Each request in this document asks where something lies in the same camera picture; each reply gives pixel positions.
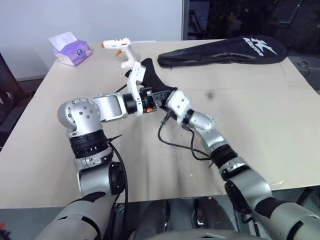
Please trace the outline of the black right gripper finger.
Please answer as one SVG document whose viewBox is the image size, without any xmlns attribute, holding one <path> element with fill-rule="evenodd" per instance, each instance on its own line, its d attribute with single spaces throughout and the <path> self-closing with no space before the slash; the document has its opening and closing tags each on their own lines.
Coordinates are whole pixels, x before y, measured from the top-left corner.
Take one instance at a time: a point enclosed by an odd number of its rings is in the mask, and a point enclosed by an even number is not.
<svg viewBox="0 0 320 240">
<path fill-rule="evenodd" d="M 173 92 L 172 90 L 157 91 L 157 92 L 153 92 L 151 94 L 151 97 L 154 102 L 166 102 L 172 92 Z"/>
</svg>

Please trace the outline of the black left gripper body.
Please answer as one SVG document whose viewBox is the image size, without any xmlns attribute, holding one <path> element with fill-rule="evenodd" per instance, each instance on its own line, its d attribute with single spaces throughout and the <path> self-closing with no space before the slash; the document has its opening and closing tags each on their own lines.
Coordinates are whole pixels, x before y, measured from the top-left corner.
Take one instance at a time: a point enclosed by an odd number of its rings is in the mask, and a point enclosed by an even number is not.
<svg viewBox="0 0 320 240">
<path fill-rule="evenodd" d="M 140 88 L 139 95 L 141 97 L 143 113 L 151 113 L 157 110 L 156 102 L 153 98 L 153 90 L 151 87 Z"/>
</svg>

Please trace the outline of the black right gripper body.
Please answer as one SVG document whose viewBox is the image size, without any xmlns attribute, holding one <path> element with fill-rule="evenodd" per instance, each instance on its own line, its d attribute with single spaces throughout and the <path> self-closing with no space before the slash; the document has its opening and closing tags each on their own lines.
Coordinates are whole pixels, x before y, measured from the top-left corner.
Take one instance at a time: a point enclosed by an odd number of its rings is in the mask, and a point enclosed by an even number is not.
<svg viewBox="0 0 320 240">
<path fill-rule="evenodd" d="M 165 120 L 169 120 L 169 119 L 172 117 L 173 112 L 172 112 L 172 110 L 171 110 L 170 108 L 168 108 L 168 107 L 166 106 L 166 104 L 165 104 L 164 101 L 162 101 L 162 100 L 157 100 L 157 101 L 156 101 L 156 106 L 157 106 L 158 108 L 160 108 L 161 110 L 163 110 L 163 111 L 166 112 L 165 117 L 164 117 Z"/>
</svg>

